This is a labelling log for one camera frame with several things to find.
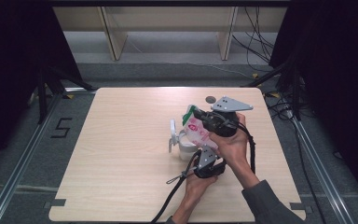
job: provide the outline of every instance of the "gray floor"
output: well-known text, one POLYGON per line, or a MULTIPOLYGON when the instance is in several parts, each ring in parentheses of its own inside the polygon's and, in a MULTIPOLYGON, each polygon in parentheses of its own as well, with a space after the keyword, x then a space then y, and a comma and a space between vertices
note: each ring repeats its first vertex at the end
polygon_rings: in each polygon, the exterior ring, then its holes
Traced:
MULTIPOLYGON (((96 87, 127 86, 225 86, 238 87, 252 81, 257 73, 254 68, 269 70, 266 63, 249 54, 235 42, 229 59, 220 60, 219 49, 213 33, 130 33, 120 61, 110 59, 103 33, 66 33, 68 42, 78 62, 82 77, 96 87)), ((243 43, 245 34, 236 34, 243 43)), ((265 34, 273 42, 276 34, 265 34)), ((263 84, 260 89, 274 89, 277 77, 263 84)), ((51 116, 43 137, 30 160, 20 184, 17 186, 0 223, 50 223, 48 205, 54 199, 66 165, 70 160, 76 139, 87 116, 93 95, 75 95, 61 99, 51 116), (56 130, 60 119, 67 119, 62 126, 70 130, 65 138, 52 138, 63 134, 56 130)), ((268 105, 275 105, 278 98, 267 97, 268 105)), ((302 123, 315 146, 328 174, 332 178, 354 223, 358 223, 358 184, 345 162, 334 155, 336 149, 323 126, 308 108, 302 109, 302 123)), ((23 150, 27 147, 38 121, 37 102, 30 105, 18 123, 7 147, 0 152, 0 190, 6 184, 23 150)), ((339 223, 336 213, 326 198, 317 176, 304 154, 304 165, 318 204, 313 200, 296 141, 295 129, 290 121, 274 117, 273 123, 280 138, 284 155, 295 180, 302 203, 312 212, 306 223, 339 223)))

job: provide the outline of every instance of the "metal frame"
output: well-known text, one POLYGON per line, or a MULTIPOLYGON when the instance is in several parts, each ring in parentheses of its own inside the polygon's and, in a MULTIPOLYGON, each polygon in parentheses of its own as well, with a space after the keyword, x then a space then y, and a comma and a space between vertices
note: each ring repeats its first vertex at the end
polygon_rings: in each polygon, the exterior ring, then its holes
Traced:
POLYGON ((60 94, 54 95, 49 106, 48 113, 43 120, 43 122, 37 124, 34 134, 28 142, 27 147, 24 149, 19 161, 17 162, 16 167, 10 175, 10 178, 4 185, 2 191, 0 192, 0 220, 5 213, 10 200, 16 191, 17 186, 19 185, 23 174, 34 155, 34 152, 39 145, 40 140, 50 122, 51 115, 54 113, 55 108, 57 107, 58 102, 61 100, 62 96, 60 94))
POLYGON ((48 0, 28 3, 51 7, 288 7, 315 0, 48 0))
POLYGON ((308 156, 308 159, 310 160, 313 171, 321 182, 324 193, 331 206, 333 207, 339 223, 354 223, 347 205, 339 194, 338 189, 334 185, 330 175, 324 168, 324 164, 322 163, 315 147, 310 141, 310 138, 308 137, 308 134, 302 125, 302 122, 293 116, 292 111, 288 111, 287 113, 289 114, 289 118, 293 118, 293 122, 296 126, 296 129, 298 130, 298 136, 305 146, 304 150, 308 156))

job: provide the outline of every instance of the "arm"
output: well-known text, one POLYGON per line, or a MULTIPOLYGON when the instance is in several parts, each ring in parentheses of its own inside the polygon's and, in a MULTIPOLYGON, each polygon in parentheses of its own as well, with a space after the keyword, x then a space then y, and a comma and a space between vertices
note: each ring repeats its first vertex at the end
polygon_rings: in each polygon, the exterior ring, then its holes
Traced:
MULTIPOLYGON (((245 125, 245 116, 238 113, 237 116, 245 125)), ((267 181, 260 182, 252 172, 246 158, 248 142, 246 133, 237 130, 231 137, 220 137, 210 133, 210 138, 219 146, 216 154, 226 160, 227 165, 240 181, 243 187, 242 195, 251 208, 256 223, 304 223, 279 201, 267 181)))
POLYGON ((176 212, 166 224, 184 224, 187 223, 196 205, 199 203, 205 190, 216 182, 217 176, 206 179, 200 179, 192 172, 186 179, 186 193, 176 212))

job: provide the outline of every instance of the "silver bracket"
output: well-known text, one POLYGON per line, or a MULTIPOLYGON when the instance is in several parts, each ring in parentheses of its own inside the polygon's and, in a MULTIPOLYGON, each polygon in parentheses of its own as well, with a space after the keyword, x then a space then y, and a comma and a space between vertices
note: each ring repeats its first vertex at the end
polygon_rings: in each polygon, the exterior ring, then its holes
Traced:
POLYGON ((247 105, 243 102, 231 99, 227 96, 223 96, 215 104, 211 106, 212 110, 221 111, 221 112, 235 112, 241 110, 252 110, 254 107, 252 105, 247 105))
POLYGON ((200 162, 198 165, 198 169, 201 169, 202 167, 205 167, 209 163, 214 162, 218 159, 217 155, 210 147, 202 146, 200 150, 202 151, 200 155, 200 162))

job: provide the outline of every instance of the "aluminum rail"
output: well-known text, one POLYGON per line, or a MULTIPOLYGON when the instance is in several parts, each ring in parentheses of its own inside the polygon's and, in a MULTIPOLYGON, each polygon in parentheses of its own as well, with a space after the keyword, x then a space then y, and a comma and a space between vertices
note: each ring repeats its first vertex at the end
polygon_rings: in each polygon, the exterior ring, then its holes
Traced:
POLYGON ((50 122, 51 115, 53 114, 61 98, 62 98, 61 95, 54 95, 53 98, 51 99, 51 102, 48 106, 48 113, 45 119, 43 120, 42 123, 36 126, 34 134, 32 135, 30 141, 28 142, 27 147, 22 152, 22 155, 19 161, 17 162, 17 165, 14 168, 13 172, 11 173, 10 178, 8 179, 2 191, 0 192, 0 220, 3 214, 5 213, 11 198, 13 197, 13 194, 17 186, 19 185, 20 180, 28 166, 28 163, 33 157, 35 149, 39 145, 43 133, 45 132, 46 127, 50 122))
POLYGON ((333 180, 330 178, 330 175, 327 173, 324 168, 318 153, 316 152, 315 147, 313 146, 310 138, 308 137, 307 132, 305 131, 302 122, 297 120, 296 117, 293 117, 292 111, 288 111, 289 118, 293 118, 293 122, 298 130, 298 135, 304 143, 305 152, 310 160, 313 171, 317 175, 319 181, 321 182, 324 193, 333 207, 334 212, 336 213, 339 223, 351 224, 354 223, 350 211, 339 194, 336 186, 333 183, 333 180))

